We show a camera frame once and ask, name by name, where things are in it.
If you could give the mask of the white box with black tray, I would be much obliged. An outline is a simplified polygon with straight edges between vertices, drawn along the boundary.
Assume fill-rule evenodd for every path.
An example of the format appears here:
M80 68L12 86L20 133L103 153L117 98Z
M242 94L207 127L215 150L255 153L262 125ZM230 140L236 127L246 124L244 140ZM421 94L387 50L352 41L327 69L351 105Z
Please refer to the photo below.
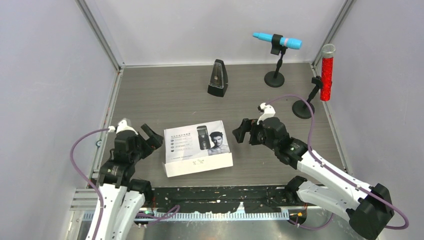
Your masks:
M165 129L164 140L168 178L234 165L222 120Z

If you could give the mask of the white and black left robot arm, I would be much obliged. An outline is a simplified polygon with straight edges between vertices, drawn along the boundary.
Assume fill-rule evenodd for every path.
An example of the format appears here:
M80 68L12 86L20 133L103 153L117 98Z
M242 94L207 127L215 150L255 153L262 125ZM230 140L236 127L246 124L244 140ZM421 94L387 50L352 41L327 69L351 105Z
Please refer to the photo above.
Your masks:
M86 236L88 240L125 240L140 208L153 202L151 182L132 176L137 162L160 148L164 138L147 124L141 129L148 138L136 131L126 118L110 128L116 133L114 147L99 169L96 192L100 196Z

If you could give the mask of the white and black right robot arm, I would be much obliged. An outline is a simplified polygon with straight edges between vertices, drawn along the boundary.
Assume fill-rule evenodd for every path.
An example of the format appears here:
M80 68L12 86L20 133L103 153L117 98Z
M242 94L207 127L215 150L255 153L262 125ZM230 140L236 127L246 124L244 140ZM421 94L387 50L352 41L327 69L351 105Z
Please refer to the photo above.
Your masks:
M302 176L295 176L284 187L285 198L291 205L303 202L326 209L346 220L367 240L375 240L394 216L394 210L384 203L392 202L385 186L355 180L316 151L309 151L307 143L291 137L277 117L265 120L244 118L232 134L238 143L242 143L246 133L250 134L250 145L266 146L281 163L324 184L321 187Z

